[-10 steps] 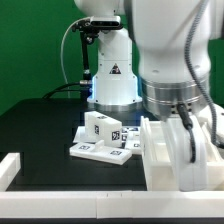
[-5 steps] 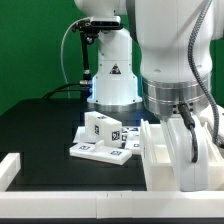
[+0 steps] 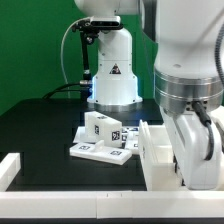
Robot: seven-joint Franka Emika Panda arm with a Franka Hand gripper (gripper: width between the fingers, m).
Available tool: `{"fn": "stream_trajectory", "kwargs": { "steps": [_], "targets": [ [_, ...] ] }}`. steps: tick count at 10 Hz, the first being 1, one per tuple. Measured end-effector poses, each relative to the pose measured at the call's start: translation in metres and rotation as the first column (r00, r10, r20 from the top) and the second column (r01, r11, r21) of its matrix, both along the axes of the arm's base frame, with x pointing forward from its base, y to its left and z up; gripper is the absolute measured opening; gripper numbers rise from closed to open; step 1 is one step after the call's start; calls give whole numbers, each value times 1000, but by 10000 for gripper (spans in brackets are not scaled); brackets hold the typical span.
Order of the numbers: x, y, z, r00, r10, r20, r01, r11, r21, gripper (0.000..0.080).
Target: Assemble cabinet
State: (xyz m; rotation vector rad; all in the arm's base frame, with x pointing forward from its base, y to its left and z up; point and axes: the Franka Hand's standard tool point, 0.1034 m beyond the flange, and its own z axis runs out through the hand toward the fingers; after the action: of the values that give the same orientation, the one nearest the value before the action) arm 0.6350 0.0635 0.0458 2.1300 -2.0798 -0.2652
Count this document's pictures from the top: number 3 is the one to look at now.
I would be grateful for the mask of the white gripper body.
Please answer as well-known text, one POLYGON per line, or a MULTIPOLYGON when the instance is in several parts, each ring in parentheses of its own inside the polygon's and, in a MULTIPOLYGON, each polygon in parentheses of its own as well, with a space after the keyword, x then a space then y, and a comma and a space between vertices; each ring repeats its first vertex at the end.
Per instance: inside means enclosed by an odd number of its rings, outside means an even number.
POLYGON ((221 136, 211 124, 214 138, 212 158, 206 160, 210 150, 209 131, 194 112, 173 114, 160 108, 167 133, 182 174, 190 190, 210 190, 218 185, 221 170, 221 136))

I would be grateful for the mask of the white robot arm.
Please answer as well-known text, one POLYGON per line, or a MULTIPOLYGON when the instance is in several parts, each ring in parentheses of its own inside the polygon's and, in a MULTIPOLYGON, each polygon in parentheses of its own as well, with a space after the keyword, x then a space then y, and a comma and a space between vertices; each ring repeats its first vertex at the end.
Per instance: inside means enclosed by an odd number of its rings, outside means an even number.
POLYGON ((218 184, 221 137, 209 113, 221 105, 220 35, 224 0, 74 0, 93 26, 138 7, 144 33, 158 44, 154 97, 187 188, 218 184))

